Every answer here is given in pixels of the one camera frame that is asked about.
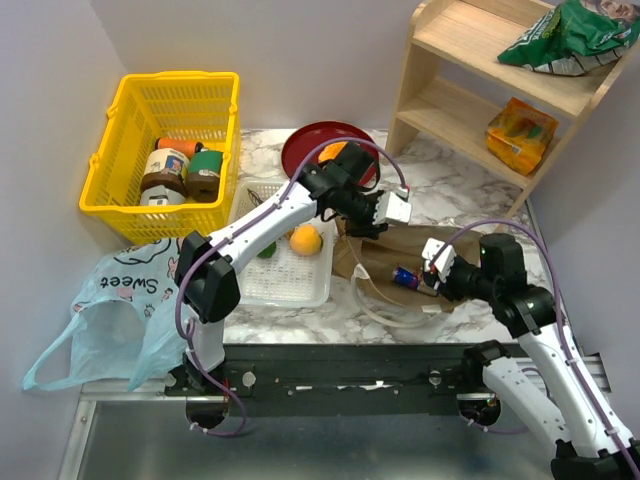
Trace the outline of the yellow berries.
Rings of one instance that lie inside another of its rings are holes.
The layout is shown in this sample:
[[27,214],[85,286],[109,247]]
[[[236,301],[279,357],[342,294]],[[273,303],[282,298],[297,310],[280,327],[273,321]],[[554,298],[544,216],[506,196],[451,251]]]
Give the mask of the yellow berries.
[[247,196],[254,206],[259,206],[264,202],[259,193],[253,189],[247,189]]

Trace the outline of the blue silver drink can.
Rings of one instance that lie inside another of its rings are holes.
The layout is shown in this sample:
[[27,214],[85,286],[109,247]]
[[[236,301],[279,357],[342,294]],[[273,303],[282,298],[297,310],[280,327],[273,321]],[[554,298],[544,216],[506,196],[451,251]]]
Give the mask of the blue silver drink can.
[[422,270],[409,270],[396,266],[391,279],[393,283],[413,291],[429,295],[434,293],[432,286],[425,281],[425,274]]

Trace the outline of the brown paper bag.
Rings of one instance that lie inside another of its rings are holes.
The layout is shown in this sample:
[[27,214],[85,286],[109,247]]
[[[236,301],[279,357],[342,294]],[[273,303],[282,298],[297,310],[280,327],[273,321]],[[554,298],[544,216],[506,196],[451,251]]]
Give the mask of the brown paper bag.
[[422,273],[422,250],[428,239],[444,242],[458,229],[450,226],[409,225],[391,227],[377,240],[346,235],[343,220],[337,222],[333,248],[333,273],[350,281],[350,294],[361,311],[386,327],[413,329],[432,315],[451,313],[462,300],[450,302],[442,296],[416,290],[393,281],[404,269]]

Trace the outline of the orange packaged food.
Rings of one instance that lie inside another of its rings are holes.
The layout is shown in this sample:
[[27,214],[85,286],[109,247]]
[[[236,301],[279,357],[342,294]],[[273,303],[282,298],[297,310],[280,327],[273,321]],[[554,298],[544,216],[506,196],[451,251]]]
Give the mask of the orange packaged food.
[[486,145],[511,170],[529,176],[541,163],[558,125],[554,117],[511,98],[489,122]]

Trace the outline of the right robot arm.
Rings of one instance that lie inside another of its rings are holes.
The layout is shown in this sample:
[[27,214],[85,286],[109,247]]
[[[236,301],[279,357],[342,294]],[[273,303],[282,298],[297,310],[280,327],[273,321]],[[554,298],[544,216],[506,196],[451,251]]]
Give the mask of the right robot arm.
[[423,251],[427,285],[450,301],[478,299],[533,362],[547,389],[522,373],[497,341],[468,349],[460,379],[469,390],[496,393],[545,444],[556,479],[636,479],[639,441],[609,405],[553,294],[528,282],[521,245],[509,234],[484,235],[479,262],[430,238]]

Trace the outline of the light blue plastic grocery bag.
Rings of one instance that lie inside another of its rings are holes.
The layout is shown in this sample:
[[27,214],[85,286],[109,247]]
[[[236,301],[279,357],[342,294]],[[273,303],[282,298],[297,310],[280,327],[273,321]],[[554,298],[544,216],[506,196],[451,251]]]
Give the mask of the light blue plastic grocery bag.
[[[25,390],[58,391],[122,379],[133,391],[182,364],[186,341],[175,326],[174,281],[183,240],[164,238],[103,257],[70,307],[71,319],[25,374]],[[41,380],[45,362],[71,346],[68,374]]]

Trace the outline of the green snack packet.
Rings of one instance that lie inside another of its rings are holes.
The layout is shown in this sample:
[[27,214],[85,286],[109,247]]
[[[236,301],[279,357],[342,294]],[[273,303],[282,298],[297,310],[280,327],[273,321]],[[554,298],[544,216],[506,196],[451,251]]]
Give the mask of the green snack packet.
[[497,60],[533,72],[576,77],[618,61],[638,38],[638,5],[569,0],[541,17]]

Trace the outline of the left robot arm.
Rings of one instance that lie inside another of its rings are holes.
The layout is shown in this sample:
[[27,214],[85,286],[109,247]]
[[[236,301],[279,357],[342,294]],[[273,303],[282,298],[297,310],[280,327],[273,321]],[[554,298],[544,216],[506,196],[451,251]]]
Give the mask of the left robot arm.
[[260,252],[326,211],[345,220],[351,237],[377,239],[387,230],[384,195],[366,192],[363,181],[384,150],[370,154],[374,142],[355,137],[340,141],[335,158],[317,165],[305,157],[272,197],[239,220],[207,236],[185,237],[175,273],[175,321],[192,364],[187,382],[197,393],[209,395],[221,385],[224,321],[241,299],[239,274]]

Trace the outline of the orange ring doughnut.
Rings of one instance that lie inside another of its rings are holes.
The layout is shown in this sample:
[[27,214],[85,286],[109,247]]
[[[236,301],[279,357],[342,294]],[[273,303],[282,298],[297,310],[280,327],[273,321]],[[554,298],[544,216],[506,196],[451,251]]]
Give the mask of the orange ring doughnut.
[[321,164],[327,161],[334,160],[346,145],[347,145],[347,141],[334,142],[330,145],[327,145],[318,154],[318,163]]

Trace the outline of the orange citrus fruit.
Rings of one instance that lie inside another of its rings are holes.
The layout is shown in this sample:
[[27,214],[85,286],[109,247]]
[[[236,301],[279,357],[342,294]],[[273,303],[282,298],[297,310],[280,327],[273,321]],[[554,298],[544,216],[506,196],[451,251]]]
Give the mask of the orange citrus fruit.
[[315,226],[305,224],[293,231],[289,238],[289,246],[299,256],[312,256],[321,251],[323,239]]

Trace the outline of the green lime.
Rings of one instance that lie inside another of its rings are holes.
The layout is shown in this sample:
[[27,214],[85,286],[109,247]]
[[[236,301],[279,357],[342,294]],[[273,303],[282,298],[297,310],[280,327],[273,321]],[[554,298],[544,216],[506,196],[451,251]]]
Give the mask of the green lime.
[[257,254],[258,258],[261,259],[270,259],[273,257],[275,252],[277,251],[277,243],[272,242],[269,246],[267,246],[264,250]]

